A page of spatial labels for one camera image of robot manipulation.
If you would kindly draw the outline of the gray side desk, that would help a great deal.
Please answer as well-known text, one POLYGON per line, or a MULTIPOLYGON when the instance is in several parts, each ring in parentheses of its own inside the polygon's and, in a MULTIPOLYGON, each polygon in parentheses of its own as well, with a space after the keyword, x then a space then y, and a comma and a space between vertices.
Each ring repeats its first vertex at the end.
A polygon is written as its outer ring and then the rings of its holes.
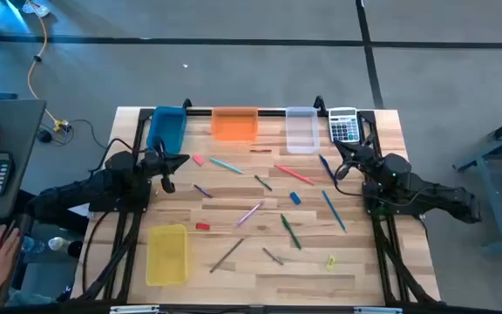
POLYGON ((13 211, 45 107, 43 100, 0 100, 0 152, 10 154, 14 162, 0 195, 0 218, 13 211))

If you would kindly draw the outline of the orange plastic bin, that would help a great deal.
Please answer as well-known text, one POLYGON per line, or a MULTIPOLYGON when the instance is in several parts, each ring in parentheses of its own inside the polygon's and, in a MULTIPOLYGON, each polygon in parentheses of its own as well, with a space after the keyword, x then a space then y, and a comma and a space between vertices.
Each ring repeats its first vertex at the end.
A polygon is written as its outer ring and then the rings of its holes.
POLYGON ((211 132, 219 141, 256 141, 259 111, 257 107, 215 107, 211 132))

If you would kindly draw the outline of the black aluminium table frame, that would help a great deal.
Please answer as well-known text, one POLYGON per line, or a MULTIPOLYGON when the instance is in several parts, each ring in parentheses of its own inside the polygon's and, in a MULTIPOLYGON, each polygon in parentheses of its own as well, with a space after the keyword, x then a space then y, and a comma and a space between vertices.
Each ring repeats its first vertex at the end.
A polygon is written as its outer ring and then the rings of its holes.
POLYGON ((341 161, 329 141, 328 121, 319 119, 320 147, 314 154, 287 150, 285 113, 281 108, 259 112, 254 142, 215 140, 211 120, 195 113, 187 120, 182 150, 200 155, 203 166, 185 163, 173 175, 176 190, 167 194, 153 181, 153 191, 142 215, 132 263, 128 301, 153 304, 272 304, 272 305, 381 305, 384 302, 377 267, 372 222, 360 198, 362 175, 352 170, 333 185, 319 154, 332 169, 341 161), (237 174, 209 160, 213 157, 241 169, 237 174), (275 164, 310 178, 309 185, 283 173, 275 164), (259 175, 268 191, 254 176, 259 175), (193 187, 204 188, 208 198, 193 187), (324 200, 325 190, 341 216, 344 233, 324 200), (289 197, 296 192, 302 203, 289 197), (259 201, 240 227, 236 223, 259 201), (283 227, 289 221, 302 249, 283 227), (196 223, 209 230, 198 230, 196 223), (188 234, 188 279, 164 287, 146 284, 147 234, 160 225, 183 224, 188 234), (242 237, 246 240, 214 272, 209 270, 242 237), (279 265, 261 248, 284 262, 279 265), (336 259, 326 268, 328 256, 336 259))

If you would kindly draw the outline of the coral red pencil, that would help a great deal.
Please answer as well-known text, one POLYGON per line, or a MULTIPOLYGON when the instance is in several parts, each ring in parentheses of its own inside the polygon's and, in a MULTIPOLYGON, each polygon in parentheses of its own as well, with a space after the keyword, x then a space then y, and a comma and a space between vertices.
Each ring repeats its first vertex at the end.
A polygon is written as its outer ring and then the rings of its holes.
POLYGON ((277 165, 275 164, 275 167, 278 168, 279 170, 281 170, 283 173, 285 174, 288 174, 290 176, 293 176, 295 177, 296 179, 300 180, 300 181, 303 181, 303 182, 306 182, 308 183, 309 185, 315 185, 315 183, 308 177, 306 176, 303 176, 301 174, 298 174, 297 172, 287 168, 287 167, 284 167, 284 166, 281 166, 281 165, 277 165))

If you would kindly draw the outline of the clear plastic bin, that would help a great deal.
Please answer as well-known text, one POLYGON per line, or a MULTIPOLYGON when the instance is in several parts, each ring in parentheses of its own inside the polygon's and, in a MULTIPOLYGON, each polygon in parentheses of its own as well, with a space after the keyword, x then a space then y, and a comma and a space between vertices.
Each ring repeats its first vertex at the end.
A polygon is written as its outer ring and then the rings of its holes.
POLYGON ((287 107, 286 133, 290 154, 316 153, 320 147, 317 110, 314 107, 287 107))

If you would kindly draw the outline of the white desk calculator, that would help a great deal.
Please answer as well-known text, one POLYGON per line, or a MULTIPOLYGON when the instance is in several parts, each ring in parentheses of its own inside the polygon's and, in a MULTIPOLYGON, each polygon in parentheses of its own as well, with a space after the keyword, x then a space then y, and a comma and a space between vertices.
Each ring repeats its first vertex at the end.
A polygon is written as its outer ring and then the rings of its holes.
POLYGON ((330 138, 334 143, 355 143, 360 140, 357 110, 337 107, 328 110, 330 138))

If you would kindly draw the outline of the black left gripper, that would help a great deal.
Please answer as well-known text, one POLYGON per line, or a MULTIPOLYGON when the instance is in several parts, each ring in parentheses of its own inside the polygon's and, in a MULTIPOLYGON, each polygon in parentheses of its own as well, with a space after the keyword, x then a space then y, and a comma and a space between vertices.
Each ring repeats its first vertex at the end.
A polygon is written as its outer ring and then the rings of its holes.
POLYGON ((175 186, 169 176, 188 160, 188 154, 168 153, 161 138, 153 138, 152 147, 147 148, 145 152, 146 170, 150 174, 162 176, 161 186, 168 194, 175 192, 175 186))

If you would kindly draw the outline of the black pencil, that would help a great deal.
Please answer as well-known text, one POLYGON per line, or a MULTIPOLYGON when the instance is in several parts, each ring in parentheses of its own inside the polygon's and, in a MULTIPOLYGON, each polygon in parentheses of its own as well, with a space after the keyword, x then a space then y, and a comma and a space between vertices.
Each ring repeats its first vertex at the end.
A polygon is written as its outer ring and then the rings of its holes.
POLYGON ((239 239, 222 257, 221 259, 209 270, 209 273, 214 273, 229 257, 230 255, 246 240, 246 237, 239 239))

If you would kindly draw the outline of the light purple pen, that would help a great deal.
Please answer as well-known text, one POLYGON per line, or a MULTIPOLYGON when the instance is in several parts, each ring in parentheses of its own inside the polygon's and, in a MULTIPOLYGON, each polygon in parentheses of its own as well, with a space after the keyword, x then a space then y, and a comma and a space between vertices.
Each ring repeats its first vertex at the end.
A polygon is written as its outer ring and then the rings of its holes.
POLYGON ((264 204, 264 201, 259 201, 253 208, 251 208, 239 221, 236 223, 236 227, 240 227, 258 208, 264 204))

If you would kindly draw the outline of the black desk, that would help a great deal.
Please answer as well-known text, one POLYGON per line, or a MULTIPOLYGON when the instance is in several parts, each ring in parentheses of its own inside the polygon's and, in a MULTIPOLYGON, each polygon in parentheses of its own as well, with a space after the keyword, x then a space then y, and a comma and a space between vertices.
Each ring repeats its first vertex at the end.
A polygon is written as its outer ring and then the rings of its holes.
MULTIPOLYGON (((48 209, 44 211, 42 214, 37 215, 36 219, 43 224, 54 225, 58 228, 71 231, 78 235, 82 235, 85 233, 89 222, 89 219, 87 217, 73 213, 69 209, 58 210, 58 211, 48 209)), ((12 229, 7 227, 7 231, 3 234, 2 242, 6 240, 12 229)), ((20 248, 20 243, 18 246, 16 256, 18 255, 19 248, 20 248)))

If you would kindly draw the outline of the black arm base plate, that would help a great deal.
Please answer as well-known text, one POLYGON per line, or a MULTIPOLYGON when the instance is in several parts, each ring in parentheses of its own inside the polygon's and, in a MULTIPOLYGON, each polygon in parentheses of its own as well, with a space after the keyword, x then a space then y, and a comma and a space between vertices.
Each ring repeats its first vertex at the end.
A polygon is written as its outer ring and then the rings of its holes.
POLYGON ((119 212, 140 214, 147 210, 152 182, 143 181, 133 191, 127 191, 121 196, 104 195, 91 201, 89 211, 96 212, 119 212))
POLYGON ((384 188, 374 181, 362 185, 363 199, 370 215, 419 215, 421 210, 413 206, 422 192, 423 189, 384 188))

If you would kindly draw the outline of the dark blue pen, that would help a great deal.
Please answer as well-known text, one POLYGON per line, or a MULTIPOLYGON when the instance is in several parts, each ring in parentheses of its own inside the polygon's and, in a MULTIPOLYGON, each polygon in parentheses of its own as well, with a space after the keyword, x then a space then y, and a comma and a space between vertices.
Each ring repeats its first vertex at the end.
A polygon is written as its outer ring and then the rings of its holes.
POLYGON ((331 179, 331 181, 334 182, 335 175, 334 175, 334 172, 331 170, 328 161, 321 154, 319 154, 319 158, 320 158, 320 161, 321 161, 324 169, 326 170, 329 178, 331 179))

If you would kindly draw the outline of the blue pencil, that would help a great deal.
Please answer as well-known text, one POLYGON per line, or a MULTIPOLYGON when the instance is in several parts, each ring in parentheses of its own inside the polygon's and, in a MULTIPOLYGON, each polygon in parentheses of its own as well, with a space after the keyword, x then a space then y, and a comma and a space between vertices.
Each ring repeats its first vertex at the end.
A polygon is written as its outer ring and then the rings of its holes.
POLYGON ((328 194, 326 193, 325 190, 322 190, 322 195, 323 195, 323 198, 324 200, 327 202, 332 214, 334 215, 334 217, 336 218, 338 224, 340 225, 340 227, 342 228, 343 232, 344 233, 347 233, 347 229, 346 229, 346 226, 341 218, 341 216, 338 214, 338 212, 336 211, 336 208, 335 206, 333 205, 332 201, 330 200, 328 194))

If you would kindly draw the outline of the silver metal bracket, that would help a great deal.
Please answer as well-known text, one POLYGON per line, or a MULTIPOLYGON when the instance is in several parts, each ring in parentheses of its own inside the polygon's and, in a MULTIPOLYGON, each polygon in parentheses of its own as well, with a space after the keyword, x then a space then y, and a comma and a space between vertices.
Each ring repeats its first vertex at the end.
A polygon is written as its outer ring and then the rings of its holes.
POLYGON ((354 314, 404 314, 402 308, 369 306, 355 307, 353 312, 354 314))
POLYGON ((160 307, 157 304, 150 305, 120 305, 112 306, 109 314, 159 314, 160 307))

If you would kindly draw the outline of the green pen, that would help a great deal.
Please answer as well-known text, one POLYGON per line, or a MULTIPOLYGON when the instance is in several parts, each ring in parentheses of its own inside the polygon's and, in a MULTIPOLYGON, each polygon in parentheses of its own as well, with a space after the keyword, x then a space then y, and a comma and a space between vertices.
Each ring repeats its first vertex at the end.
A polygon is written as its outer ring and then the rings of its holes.
POLYGON ((292 229, 292 227, 291 227, 289 221, 287 220, 287 218, 285 217, 285 215, 284 214, 280 214, 280 217, 281 217, 282 225, 288 231, 288 233, 290 235, 290 238, 292 239, 294 245, 298 249, 302 249, 301 243, 300 243, 298 237, 295 235, 295 232, 292 229))

